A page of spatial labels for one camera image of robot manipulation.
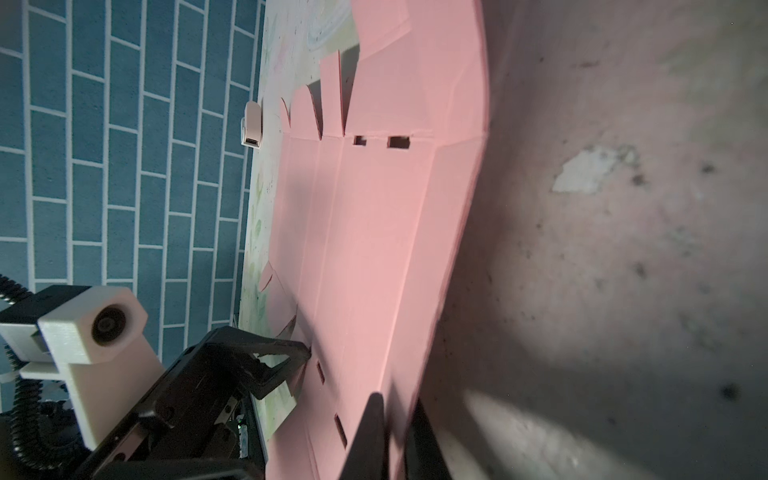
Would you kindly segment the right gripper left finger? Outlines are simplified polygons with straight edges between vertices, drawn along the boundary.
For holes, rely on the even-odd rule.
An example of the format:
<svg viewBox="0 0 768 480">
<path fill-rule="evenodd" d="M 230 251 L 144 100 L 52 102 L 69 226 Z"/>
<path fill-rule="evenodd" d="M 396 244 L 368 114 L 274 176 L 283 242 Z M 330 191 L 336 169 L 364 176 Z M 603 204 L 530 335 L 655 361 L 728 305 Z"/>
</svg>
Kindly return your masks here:
<svg viewBox="0 0 768 480">
<path fill-rule="evenodd" d="M 339 478 L 386 478 L 386 419 L 384 399 L 379 392 L 369 396 Z"/>
</svg>

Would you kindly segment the pink paper box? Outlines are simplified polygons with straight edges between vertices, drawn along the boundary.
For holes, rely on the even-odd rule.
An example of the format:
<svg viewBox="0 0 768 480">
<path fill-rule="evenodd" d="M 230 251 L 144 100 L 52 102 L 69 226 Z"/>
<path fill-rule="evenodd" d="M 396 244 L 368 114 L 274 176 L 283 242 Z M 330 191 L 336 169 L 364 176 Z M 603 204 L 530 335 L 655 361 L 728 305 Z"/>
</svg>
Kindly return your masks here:
<svg viewBox="0 0 768 480">
<path fill-rule="evenodd" d="M 389 475 L 405 440 L 488 136 L 477 1 L 355 1 L 359 56 L 319 65 L 321 95 L 280 102 L 269 257 L 274 332 L 311 351 L 268 443 L 270 479 L 336 479 L 372 394 Z"/>
</svg>

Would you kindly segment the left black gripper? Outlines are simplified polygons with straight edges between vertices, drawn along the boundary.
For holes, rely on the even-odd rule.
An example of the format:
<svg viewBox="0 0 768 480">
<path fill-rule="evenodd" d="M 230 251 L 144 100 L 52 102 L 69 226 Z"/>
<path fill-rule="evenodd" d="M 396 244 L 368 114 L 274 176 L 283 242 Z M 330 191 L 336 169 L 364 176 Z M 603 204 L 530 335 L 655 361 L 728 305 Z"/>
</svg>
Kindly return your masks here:
<svg viewBox="0 0 768 480">
<path fill-rule="evenodd" d="M 310 359 L 300 341 L 218 328 L 187 349 L 73 472 L 75 479 L 262 479 L 254 397 Z"/>
</svg>

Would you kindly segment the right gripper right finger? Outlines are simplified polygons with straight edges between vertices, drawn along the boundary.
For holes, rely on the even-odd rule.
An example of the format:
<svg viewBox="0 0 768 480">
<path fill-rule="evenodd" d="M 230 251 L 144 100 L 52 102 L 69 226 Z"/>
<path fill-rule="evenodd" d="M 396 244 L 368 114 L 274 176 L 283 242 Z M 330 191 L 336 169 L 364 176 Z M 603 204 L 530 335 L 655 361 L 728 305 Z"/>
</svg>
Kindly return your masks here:
<svg viewBox="0 0 768 480">
<path fill-rule="evenodd" d="M 451 480 L 439 443 L 421 401 L 413 412 L 405 442 L 407 480 Z"/>
</svg>

